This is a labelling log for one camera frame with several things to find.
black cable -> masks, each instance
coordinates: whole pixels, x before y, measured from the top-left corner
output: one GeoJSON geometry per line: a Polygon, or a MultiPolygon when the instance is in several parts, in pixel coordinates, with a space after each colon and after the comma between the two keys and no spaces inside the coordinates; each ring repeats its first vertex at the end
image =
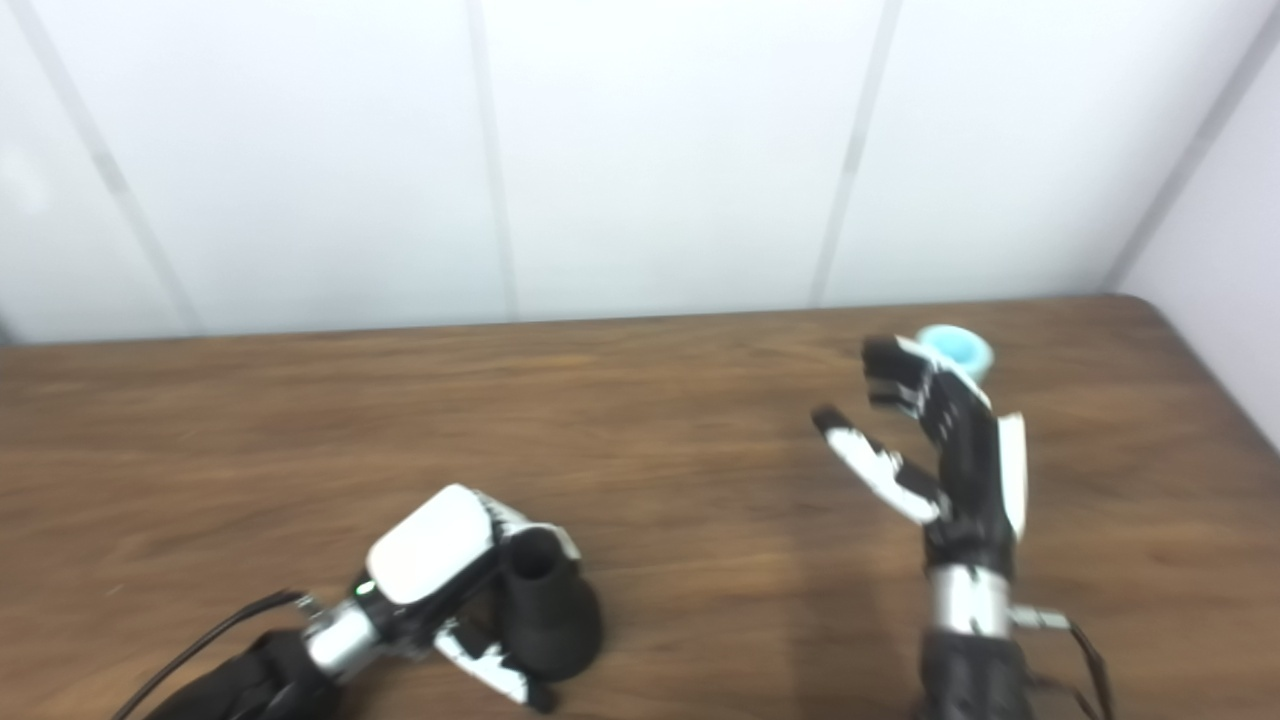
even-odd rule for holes
{"type": "Polygon", "coordinates": [[[1089,705],[1089,698],[1084,697],[1084,693],[1080,692],[1080,688],[1055,680],[1053,678],[1048,678],[1044,675],[1036,675],[1034,673],[1028,675],[1027,680],[1028,684],[1033,688],[1057,691],[1074,697],[1075,703],[1080,706],[1080,711],[1084,712],[1085,717],[1088,717],[1089,720],[1102,720],[1102,717],[1098,715],[1098,711],[1094,710],[1092,705],[1089,705]]]}
{"type": "Polygon", "coordinates": [[[182,667],[184,662],[191,660],[201,650],[205,650],[205,647],[207,647],[209,643],[218,639],[219,635],[221,635],[227,630],[234,628],[236,625],[243,623],[244,620],[248,620],[255,615],[266,612],[273,607],[279,607],[282,605],[297,602],[302,600],[305,596],[306,593],[296,591],[278,591],[261,600],[255,600],[253,602],[246,605],[244,607],[241,607],[239,610],[233,612],[229,618],[214,625],[212,629],[201,635],[198,641],[191,643],[191,647],[179,652],[178,657],[170,660],[168,665],[161,667],[159,673],[156,673],[155,675],[151,676],[150,680],[143,683],[142,687],[138,688],[138,692],[133,693],[133,697],[127,700],[124,705],[122,705],[120,708],[115,711],[115,715],[111,716],[111,720],[124,720],[125,717],[128,717],[128,715],[134,710],[137,710],[138,705],[141,705],[142,701],[146,700],[148,694],[151,694],[151,691],[156,689],[156,687],[160,683],[163,683],[165,678],[172,675],[173,671],[177,670],[178,667],[182,667]]]}
{"type": "Polygon", "coordinates": [[[1107,674],[1107,661],[1102,659],[1084,630],[1071,623],[1071,637],[1080,644],[1084,653],[1084,662],[1089,666],[1089,675],[1093,678],[1093,693],[1098,696],[1098,707],[1102,710],[1102,720],[1115,720],[1115,698],[1111,694],[1111,676],[1107,674]]]}

wooden table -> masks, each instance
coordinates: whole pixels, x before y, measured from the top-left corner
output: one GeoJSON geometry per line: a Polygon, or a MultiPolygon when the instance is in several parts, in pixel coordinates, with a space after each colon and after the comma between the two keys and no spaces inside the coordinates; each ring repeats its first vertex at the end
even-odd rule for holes
{"type": "MultiPolygon", "coordinates": [[[[933,322],[991,340],[986,387],[1027,416],[1018,597],[1089,630],[1126,720],[1274,720],[1280,462],[1125,297],[6,348],[0,717],[106,717],[247,600],[340,593],[447,483],[582,548],[609,637],[561,717],[905,717],[919,530],[809,409],[837,401],[932,464],[914,423],[868,410],[856,357],[933,322]]],[[[294,623],[242,626],[178,678],[294,623]]],[[[1024,647],[1087,684],[1069,639],[1024,647]]],[[[440,660],[388,661],[348,701],[525,717],[440,660]]]]}

black cup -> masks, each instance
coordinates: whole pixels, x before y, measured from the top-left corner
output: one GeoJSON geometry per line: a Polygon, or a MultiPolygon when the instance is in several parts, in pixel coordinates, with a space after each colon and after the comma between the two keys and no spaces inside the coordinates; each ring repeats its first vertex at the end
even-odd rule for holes
{"type": "Polygon", "coordinates": [[[559,538],[545,528],[502,546],[502,638],[525,673],[547,683],[577,675],[600,652],[600,605],[559,538]]]}

light blue cup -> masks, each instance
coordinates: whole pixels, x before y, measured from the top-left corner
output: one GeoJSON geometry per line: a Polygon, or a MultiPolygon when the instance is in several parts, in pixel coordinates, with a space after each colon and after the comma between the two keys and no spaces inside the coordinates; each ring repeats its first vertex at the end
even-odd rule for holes
{"type": "Polygon", "coordinates": [[[978,384],[996,361],[996,352],[982,336],[956,325],[929,325],[915,333],[915,342],[950,357],[978,384]]]}

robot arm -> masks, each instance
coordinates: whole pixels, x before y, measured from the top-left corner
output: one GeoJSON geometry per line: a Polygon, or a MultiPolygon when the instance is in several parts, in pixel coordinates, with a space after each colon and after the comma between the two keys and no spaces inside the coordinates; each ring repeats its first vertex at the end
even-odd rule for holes
{"type": "Polygon", "coordinates": [[[863,365],[872,405],[914,418],[938,451],[934,477],[835,407],[813,413],[814,425],[854,474],[924,528],[933,620],[922,644],[924,698],[916,719],[1029,720],[1027,689],[1037,679],[1012,641],[1014,626],[1070,630],[1085,650],[1102,716],[1110,719],[1105,665],[1079,628],[1056,612],[1010,606],[1014,550],[1027,519],[1021,415],[997,418],[955,363],[906,338],[869,338],[863,365]]]}
{"type": "MultiPolygon", "coordinates": [[[[532,523],[463,486],[445,487],[372,544],[365,570],[342,602],[316,612],[303,630],[266,633],[177,691],[147,720],[324,720],[337,710],[342,685],[378,657],[420,660],[433,650],[511,700],[548,712],[554,705],[550,692],[508,656],[502,642],[457,618],[470,598],[498,579],[504,543],[534,529],[549,530],[563,556],[579,560],[563,528],[532,523]]],[[[283,593],[238,615],[297,597],[283,593]]],[[[207,641],[179,656],[155,682],[207,641]]],[[[114,720],[122,720],[154,684],[114,720]]]]}

